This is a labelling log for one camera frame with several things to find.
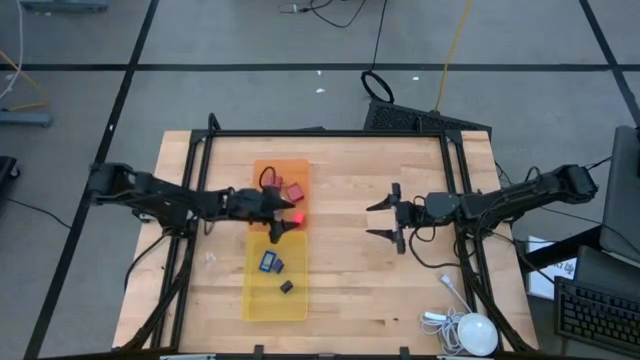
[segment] red block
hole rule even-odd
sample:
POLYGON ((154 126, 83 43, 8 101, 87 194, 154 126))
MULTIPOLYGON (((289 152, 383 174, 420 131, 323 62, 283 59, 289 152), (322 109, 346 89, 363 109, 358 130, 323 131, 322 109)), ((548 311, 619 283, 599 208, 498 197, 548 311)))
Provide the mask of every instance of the red block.
POLYGON ((302 225, 302 223, 304 222, 304 213, 296 213, 296 215, 293 217, 293 221, 302 225))
POLYGON ((282 176, 276 176, 275 180, 273 179, 272 176, 269 176, 264 183, 264 186, 271 186, 274 187, 278 190, 280 190, 280 188, 282 187, 282 176))
POLYGON ((298 201, 304 199, 302 188, 300 187, 300 185, 298 185, 298 183, 293 183, 293 185, 287 187, 287 196, 293 203, 297 203, 298 201))

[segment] translucent plastic tray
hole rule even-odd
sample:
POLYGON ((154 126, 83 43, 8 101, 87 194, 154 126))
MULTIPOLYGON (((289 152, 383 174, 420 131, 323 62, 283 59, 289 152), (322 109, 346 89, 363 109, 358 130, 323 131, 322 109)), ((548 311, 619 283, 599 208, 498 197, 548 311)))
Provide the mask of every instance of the translucent plastic tray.
POLYGON ((284 234, 278 244, 269 241, 265 232, 249 232, 244 268, 242 318, 247 321, 302 321, 308 307, 307 234, 301 231, 284 234), (259 269, 266 250, 276 253, 284 263, 280 274, 259 269), (283 293, 287 280, 293 289, 283 293))

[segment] wooden tabletop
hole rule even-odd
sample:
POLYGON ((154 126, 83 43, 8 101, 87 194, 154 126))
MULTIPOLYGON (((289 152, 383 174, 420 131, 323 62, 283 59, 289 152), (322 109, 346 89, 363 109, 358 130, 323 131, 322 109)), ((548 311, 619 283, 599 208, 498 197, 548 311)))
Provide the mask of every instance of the wooden tabletop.
MULTIPOLYGON (((189 136, 186 131, 165 133, 157 177, 180 184, 189 136)), ((464 132, 463 139, 473 189, 498 189, 487 134, 464 132)), ((455 149, 450 149, 457 171, 455 149)), ((200 155, 196 158, 197 173, 200 155)), ((255 160, 293 158, 308 159, 311 166, 307 319, 279 323, 242 320, 247 225, 219 222, 209 236, 200 234, 197 240, 180 351, 250 353, 254 345, 262 344, 268 353, 397 354, 400 346, 409 346, 412 354, 441 353, 437 338, 422 333, 418 316, 425 311, 445 313, 450 306, 463 310, 439 281, 442 274, 448 274, 463 294, 460 271, 424 268, 409 251, 398 255, 389 241, 365 232, 367 228, 393 226, 391 210, 365 211, 384 199, 392 182, 402 185, 405 200, 447 191, 439 141, 220 137, 213 143, 207 190, 249 187, 255 160)), ((461 189, 458 174, 456 177, 461 189)), ((506 226, 496 231, 511 237, 506 226)), ((143 225, 136 254, 159 234, 156 224, 143 225)), ((431 229, 421 230, 421 234, 430 237, 431 229)), ((427 263, 457 263, 453 241, 453 227, 448 226, 437 229, 433 242, 416 242, 415 246, 427 263)), ((168 243, 132 272, 114 346, 129 340, 157 304, 168 243)), ((497 305, 522 338, 537 347, 513 245, 495 237, 485 239, 484 248, 497 305)), ((173 316, 172 308, 163 344, 168 343, 173 316)))

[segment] keyboard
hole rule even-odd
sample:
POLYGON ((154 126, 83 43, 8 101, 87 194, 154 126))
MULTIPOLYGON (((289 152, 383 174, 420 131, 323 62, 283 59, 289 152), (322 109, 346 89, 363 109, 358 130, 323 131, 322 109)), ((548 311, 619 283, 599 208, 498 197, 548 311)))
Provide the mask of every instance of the keyboard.
POLYGON ((372 100, 365 121, 365 130, 483 130, 491 137, 491 127, 464 120, 424 112, 404 106, 372 100))
POLYGON ((640 354, 640 298, 562 277, 554 281, 556 334, 640 354))

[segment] small block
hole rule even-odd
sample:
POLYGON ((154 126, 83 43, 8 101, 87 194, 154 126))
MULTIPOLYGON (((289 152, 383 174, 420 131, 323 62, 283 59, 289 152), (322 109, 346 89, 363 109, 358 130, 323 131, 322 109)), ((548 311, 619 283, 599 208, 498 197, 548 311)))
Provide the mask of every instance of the small block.
POLYGON ((284 264, 282 263, 282 260, 278 259, 276 260, 273 265, 271 266, 271 270, 275 271, 276 274, 280 274, 282 272, 282 269, 284 268, 284 264))
POLYGON ((304 194, 302 193, 302 188, 298 183, 294 183, 293 185, 287 187, 287 196, 293 203, 297 203, 298 201, 304 199, 304 194))
POLYGON ((293 284, 289 280, 285 281, 284 284, 280 285, 280 290, 285 294, 291 291, 291 289, 293 289, 293 284))
POLYGON ((276 180, 271 184, 274 188, 280 190, 282 187, 282 176, 276 176, 276 180))
POLYGON ((302 223, 304 222, 304 213, 301 213, 301 212, 296 213, 293 217, 293 221, 302 225, 302 223))
POLYGON ((262 260, 260 261, 259 269, 260 271, 269 272, 271 271, 271 267, 273 266, 274 260, 276 259, 276 253, 273 251, 265 251, 262 256, 262 260))

